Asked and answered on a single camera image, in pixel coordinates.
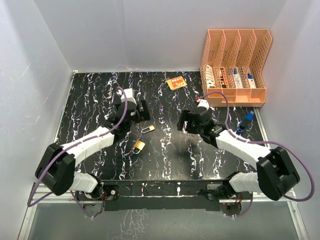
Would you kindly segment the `black padlock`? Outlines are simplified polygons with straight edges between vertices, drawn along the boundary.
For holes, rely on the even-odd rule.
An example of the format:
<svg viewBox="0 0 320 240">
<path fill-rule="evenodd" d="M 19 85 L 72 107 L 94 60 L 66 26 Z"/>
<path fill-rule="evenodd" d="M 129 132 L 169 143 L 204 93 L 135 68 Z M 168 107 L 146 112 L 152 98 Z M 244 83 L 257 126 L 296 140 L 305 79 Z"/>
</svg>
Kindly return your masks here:
<svg viewBox="0 0 320 240">
<path fill-rule="evenodd" d="M 140 100 L 137 105 L 138 119 L 142 121 L 150 121 L 151 116 L 148 109 L 147 102 L 145 100 Z"/>
</svg>

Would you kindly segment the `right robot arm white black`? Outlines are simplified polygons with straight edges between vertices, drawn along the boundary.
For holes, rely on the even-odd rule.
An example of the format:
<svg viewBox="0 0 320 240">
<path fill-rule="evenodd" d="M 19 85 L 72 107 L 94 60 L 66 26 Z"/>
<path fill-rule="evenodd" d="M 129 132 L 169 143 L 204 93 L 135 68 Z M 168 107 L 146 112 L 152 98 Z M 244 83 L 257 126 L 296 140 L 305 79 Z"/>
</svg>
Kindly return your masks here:
<svg viewBox="0 0 320 240">
<path fill-rule="evenodd" d="M 228 130 L 224 124 L 214 121 L 210 109 L 196 107 L 183 110 L 177 129 L 200 135 L 205 143 L 227 151 L 255 168 L 255 172 L 235 173 L 223 185 L 223 194 L 230 199 L 240 192 L 257 192 L 277 201 L 300 182 L 300 176 L 283 147 L 271 149 L 251 143 Z"/>
</svg>

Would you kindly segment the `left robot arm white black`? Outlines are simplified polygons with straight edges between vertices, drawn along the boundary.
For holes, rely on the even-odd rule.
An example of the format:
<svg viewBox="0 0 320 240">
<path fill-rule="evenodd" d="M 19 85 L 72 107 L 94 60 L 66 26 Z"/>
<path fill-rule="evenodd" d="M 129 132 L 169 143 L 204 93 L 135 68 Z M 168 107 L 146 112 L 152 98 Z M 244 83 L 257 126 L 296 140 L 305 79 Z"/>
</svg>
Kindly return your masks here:
<svg viewBox="0 0 320 240">
<path fill-rule="evenodd" d="M 103 195 L 103 183 L 90 173 L 77 172 L 75 168 L 85 159 L 122 141 L 131 126 L 151 119 L 147 102 L 116 104 L 116 111 L 103 125 L 90 134 L 70 143 L 52 143 L 35 171 L 35 177 L 55 195 L 67 191 L 86 193 L 97 200 Z"/>
</svg>

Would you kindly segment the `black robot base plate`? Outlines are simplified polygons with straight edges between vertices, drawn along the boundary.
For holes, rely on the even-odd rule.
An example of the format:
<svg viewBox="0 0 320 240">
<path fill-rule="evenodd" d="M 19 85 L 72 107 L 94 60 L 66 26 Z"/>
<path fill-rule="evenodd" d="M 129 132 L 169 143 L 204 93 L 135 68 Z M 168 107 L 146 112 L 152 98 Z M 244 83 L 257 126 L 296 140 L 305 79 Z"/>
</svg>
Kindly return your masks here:
<svg viewBox="0 0 320 240">
<path fill-rule="evenodd" d="M 219 211 L 240 204 L 250 194 L 234 193 L 221 180 L 105 180 L 93 196 L 76 192 L 85 206 L 100 204 L 104 211 L 204 209 Z"/>
</svg>

